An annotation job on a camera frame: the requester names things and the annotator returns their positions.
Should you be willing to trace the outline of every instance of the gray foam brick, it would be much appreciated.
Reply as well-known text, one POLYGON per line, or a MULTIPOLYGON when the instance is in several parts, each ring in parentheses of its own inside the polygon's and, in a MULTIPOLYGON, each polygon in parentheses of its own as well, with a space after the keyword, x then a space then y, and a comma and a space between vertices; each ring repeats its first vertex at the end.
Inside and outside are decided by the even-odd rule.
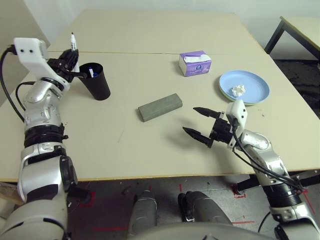
POLYGON ((143 121, 146 122, 181 107, 182 101, 180 97, 174 93, 170 96, 139 106, 138 110, 143 121))

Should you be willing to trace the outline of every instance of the tissue box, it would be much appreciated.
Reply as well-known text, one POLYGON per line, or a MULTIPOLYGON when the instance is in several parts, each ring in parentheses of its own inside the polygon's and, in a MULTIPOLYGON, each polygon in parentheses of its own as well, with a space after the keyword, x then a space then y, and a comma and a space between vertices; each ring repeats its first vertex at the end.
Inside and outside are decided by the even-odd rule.
POLYGON ((179 67, 185 77, 209 72, 211 59, 204 51, 181 53, 179 67))

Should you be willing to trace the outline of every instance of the white tissue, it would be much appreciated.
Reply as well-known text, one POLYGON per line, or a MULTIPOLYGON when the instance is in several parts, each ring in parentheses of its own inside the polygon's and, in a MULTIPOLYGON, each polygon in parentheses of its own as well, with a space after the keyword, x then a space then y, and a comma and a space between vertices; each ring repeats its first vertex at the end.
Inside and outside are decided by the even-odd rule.
POLYGON ((233 96, 235 96, 235 97, 240 97, 240 96, 242 96, 245 92, 246 92, 246 90, 245 90, 245 86, 244 86, 243 84, 234 86, 234 87, 232 88, 232 94, 233 94, 233 96))
POLYGON ((211 58, 207 54, 201 54, 200 56, 185 56, 183 60, 185 63, 200 63, 210 61, 211 58))

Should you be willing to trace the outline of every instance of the dark floor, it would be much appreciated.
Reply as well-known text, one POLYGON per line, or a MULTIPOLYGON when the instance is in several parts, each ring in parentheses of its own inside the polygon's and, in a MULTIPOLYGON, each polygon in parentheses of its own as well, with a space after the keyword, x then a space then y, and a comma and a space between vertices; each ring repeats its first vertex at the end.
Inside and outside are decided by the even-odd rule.
MULTIPOLYGON (((316 61, 275 60, 275 63, 299 91, 305 101, 320 117, 320 70, 316 61)), ((181 222, 178 194, 202 191, 225 211, 236 227, 257 231, 269 211, 266 195, 260 187, 249 189, 243 195, 234 195, 231 184, 247 179, 247 175, 216 177, 170 177, 136 180, 81 182, 93 201, 83 205, 72 200, 69 207, 69 230, 75 240, 123 240, 133 208, 134 196, 151 190, 158 202, 158 225, 181 222)), ((320 224, 320 185, 310 186, 301 198, 310 207, 320 224)), ((277 225, 272 217, 265 221, 261 233, 275 237, 277 225)))
POLYGON ((316 60, 274 60, 320 118, 320 67, 316 60))

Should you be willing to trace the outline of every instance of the black cable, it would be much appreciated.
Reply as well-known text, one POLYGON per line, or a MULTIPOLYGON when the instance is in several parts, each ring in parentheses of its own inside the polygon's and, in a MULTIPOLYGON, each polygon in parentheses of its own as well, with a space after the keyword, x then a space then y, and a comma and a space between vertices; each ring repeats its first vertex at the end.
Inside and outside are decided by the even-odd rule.
POLYGON ((8 47, 1 55, 1 58, 0 58, 0 83, 1 83, 1 86, 3 88, 3 91, 4 91, 4 94, 5 96, 8 98, 8 101, 9 103, 11 104, 13 110, 15 111, 15 113, 18 115, 18 117, 21 119, 22 122, 25 121, 24 117, 21 115, 21 113, 18 111, 16 105, 14 104, 14 102, 12 101, 11 97, 10 97, 10 94, 8 93, 8 90, 6 88, 6 85, 5 85, 5 82, 4 82, 4 76, 3 76, 3 66, 4 66, 4 60, 5 60, 5 57, 8 53, 13 53, 13 54, 17 54, 16 52, 16 49, 15 49, 15 46, 14 45, 11 45, 11 47, 8 47))
POLYGON ((233 123, 232 123, 232 134, 233 137, 237 143, 237 145, 240 147, 240 149, 244 152, 244 154, 253 162, 255 163, 258 167, 253 167, 252 164, 249 164, 246 160, 244 160, 240 155, 238 155, 233 148, 233 153, 236 154, 237 157, 239 157, 242 161, 244 161, 246 164, 250 165, 251 167, 253 167, 254 169, 272 177, 275 178, 281 182, 284 182, 285 184, 295 188, 295 189, 299 189, 299 190, 303 190, 303 187, 301 185, 298 185, 292 178, 288 178, 285 176, 282 176, 280 174, 277 174, 276 172, 267 169, 266 167, 264 167, 263 165, 261 165, 258 161, 256 161, 244 148, 244 146, 242 145, 242 143, 240 142, 240 140, 238 139, 237 135, 236 135, 236 125, 237 125, 237 119, 234 119, 233 123))
POLYGON ((35 84, 35 81, 25 81, 25 82, 21 82, 15 89, 15 98, 16 100, 18 101, 18 103, 20 104, 21 108, 25 111, 26 108, 25 106, 22 104, 22 102, 20 101, 20 98, 19 98, 19 95, 18 95, 18 92, 19 92, 19 88, 22 86, 22 85, 33 85, 35 84))
POLYGON ((264 218, 262 219, 262 221, 261 221, 261 223, 260 223, 260 225, 259 225, 259 228, 258 228, 258 233, 260 233, 260 230, 261 230, 261 228, 262 228, 262 225, 265 223, 267 217, 268 217, 270 214, 271 214, 271 212, 268 212, 268 213, 264 216, 264 218))

